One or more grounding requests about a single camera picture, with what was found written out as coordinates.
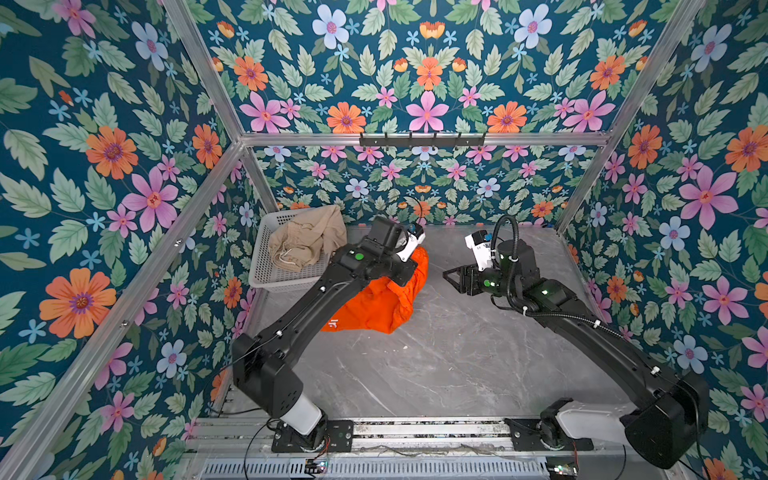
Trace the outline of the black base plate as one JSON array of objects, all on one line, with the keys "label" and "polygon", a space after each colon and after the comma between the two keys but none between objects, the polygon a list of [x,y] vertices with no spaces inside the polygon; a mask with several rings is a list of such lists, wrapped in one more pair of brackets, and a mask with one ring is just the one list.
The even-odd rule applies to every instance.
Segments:
[{"label": "black base plate", "polygon": [[352,450],[355,424],[351,420],[321,420],[308,435],[301,435],[287,423],[276,427],[272,453],[348,453]]},{"label": "black base plate", "polygon": [[552,420],[504,418],[515,451],[593,451],[590,439],[573,439]]}]

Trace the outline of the orange shorts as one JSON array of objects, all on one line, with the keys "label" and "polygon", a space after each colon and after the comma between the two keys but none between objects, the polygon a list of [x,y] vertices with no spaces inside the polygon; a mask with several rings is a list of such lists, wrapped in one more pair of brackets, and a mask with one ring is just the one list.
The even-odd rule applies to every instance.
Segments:
[{"label": "orange shorts", "polygon": [[332,316],[322,332],[368,330],[392,334],[407,323],[429,273],[429,256],[424,247],[417,247],[412,259],[417,268],[404,287],[388,278],[372,281]]}]

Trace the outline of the beige shorts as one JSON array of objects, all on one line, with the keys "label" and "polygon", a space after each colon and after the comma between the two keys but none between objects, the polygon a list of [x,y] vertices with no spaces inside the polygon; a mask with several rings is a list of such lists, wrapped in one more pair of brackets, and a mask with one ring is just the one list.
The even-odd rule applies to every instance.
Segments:
[{"label": "beige shorts", "polygon": [[320,257],[334,253],[348,243],[341,209],[329,205],[303,209],[270,235],[272,263],[279,269],[299,272],[315,265]]}]

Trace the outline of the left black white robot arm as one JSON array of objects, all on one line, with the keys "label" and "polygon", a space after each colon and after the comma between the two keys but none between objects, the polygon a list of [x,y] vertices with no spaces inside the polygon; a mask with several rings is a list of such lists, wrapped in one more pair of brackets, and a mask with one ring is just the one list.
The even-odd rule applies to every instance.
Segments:
[{"label": "left black white robot arm", "polygon": [[333,253],[323,274],[284,315],[255,338],[243,335],[233,342],[234,386],[315,449],[325,436],[327,415],[303,393],[293,366],[333,314],[372,281],[387,278],[404,287],[417,268],[412,254],[424,239],[418,224],[375,218],[366,236]]}]

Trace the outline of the black hook rail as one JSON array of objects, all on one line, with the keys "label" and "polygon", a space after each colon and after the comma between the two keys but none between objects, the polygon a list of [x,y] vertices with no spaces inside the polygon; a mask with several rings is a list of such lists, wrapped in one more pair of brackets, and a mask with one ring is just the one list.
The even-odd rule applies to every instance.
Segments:
[{"label": "black hook rail", "polygon": [[441,133],[408,133],[408,134],[360,134],[358,143],[360,146],[371,147],[436,147],[457,148],[483,146],[486,141],[485,134],[441,134]]}]

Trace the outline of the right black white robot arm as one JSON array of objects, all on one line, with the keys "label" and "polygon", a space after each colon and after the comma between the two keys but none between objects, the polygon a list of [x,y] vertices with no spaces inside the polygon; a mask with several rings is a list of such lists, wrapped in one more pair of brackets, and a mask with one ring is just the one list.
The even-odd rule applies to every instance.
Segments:
[{"label": "right black white robot arm", "polygon": [[709,387],[690,367],[655,361],[605,325],[562,282],[544,278],[533,249],[522,240],[466,239],[474,263],[444,272],[459,293],[489,295],[577,347],[627,395],[625,404],[589,404],[563,397],[540,414],[542,444],[562,449],[573,440],[600,440],[632,448],[645,461],[669,469],[700,444],[708,426]]}]

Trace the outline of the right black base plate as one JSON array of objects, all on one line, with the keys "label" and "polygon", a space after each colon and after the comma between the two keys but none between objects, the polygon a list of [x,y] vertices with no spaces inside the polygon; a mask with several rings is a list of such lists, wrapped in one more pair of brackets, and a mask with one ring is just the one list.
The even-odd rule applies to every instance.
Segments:
[{"label": "right black base plate", "polygon": [[552,420],[504,418],[515,451],[593,451],[590,439],[573,439]]}]

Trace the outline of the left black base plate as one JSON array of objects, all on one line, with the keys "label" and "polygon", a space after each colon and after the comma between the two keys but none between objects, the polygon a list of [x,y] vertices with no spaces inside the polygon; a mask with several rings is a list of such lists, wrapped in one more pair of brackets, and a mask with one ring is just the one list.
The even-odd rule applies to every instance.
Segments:
[{"label": "left black base plate", "polygon": [[301,435],[287,423],[276,427],[272,453],[348,453],[352,450],[355,424],[351,420],[321,420],[308,435]]}]

